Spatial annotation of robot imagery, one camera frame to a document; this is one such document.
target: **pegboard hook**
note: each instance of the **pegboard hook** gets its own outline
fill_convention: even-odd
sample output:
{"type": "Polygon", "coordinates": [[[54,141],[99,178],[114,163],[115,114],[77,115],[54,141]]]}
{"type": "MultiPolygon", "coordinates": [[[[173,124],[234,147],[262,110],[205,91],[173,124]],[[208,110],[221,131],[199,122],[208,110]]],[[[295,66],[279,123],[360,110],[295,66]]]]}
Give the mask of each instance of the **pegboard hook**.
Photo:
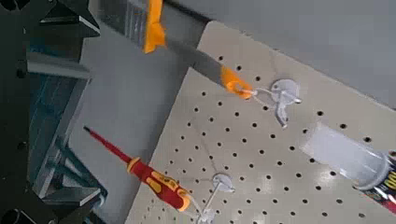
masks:
{"type": "Polygon", "coordinates": [[[299,98],[300,87],[298,84],[291,79],[280,79],[276,81],[271,90],[268,91],[265,88],[256,88],[254,91],[243,90],[244,92],[250,93],[254,100],[259,104],[264,105],[268,108],[275,110],[275,116],[282,128],[288,127],[288,115],[286,113],[286,106],[292,104],[300,104],[302,100],[299,98]],[[268,105],[263,102],[259,97],[259,93],[264,92],[271,96],[274,105],[268,105]]]}

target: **pegboard hole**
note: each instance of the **pegboard hole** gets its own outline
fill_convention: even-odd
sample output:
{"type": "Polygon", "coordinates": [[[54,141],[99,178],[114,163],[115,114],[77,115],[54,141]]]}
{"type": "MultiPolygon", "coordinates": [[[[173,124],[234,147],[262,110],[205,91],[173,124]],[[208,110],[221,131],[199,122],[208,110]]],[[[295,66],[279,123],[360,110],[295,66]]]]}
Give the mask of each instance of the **pegboard hole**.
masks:
{"type": "Polygon", "coordinates": [[[364,140],[364,142],[366,142],[366,143],[370,143],[370,142],[373,141],[373,140],[371,139],[371,137],[365,137],[363,140],[364,140]]]}

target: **plastic bottle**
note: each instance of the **plastic bottle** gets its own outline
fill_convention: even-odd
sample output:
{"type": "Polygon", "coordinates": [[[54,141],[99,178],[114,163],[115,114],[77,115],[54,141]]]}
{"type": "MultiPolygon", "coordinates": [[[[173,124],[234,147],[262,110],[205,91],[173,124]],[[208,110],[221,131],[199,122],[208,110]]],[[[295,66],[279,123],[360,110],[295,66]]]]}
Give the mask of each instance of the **plastic bottle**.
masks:
{"type": "Polygon", "coordinates": [[[353,181],[356,189],[396,215],[396,160],[318,123],[303,152],[353,181]]]}

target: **orange handle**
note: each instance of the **orange handle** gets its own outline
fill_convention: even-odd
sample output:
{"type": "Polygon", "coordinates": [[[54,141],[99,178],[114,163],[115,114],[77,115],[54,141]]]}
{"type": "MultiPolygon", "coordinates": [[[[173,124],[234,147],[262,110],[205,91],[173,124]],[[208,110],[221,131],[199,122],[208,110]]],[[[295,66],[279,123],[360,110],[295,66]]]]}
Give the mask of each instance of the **orange handle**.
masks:
{"type": "Polygon", "coordinates": [[[252,91],[251,86],[246,81],[239,78],[235,71],[231,70],[230,68],[225,66],[221,67],[221,81],[227,91],[235,93],[243,99],[248,99],[251,97],[251,93],[246,92],[252,91]]]}

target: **label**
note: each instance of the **label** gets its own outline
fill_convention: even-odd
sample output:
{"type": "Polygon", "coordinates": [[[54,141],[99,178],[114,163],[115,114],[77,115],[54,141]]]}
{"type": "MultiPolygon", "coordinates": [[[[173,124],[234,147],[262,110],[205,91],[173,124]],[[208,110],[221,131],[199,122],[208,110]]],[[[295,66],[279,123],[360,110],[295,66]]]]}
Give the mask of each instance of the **label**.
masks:
{"type": "Polygon", "coordinates": [[[380,184],[363,193],[396,214],[396,160],[389,158],[388,175],[380,184]]]}

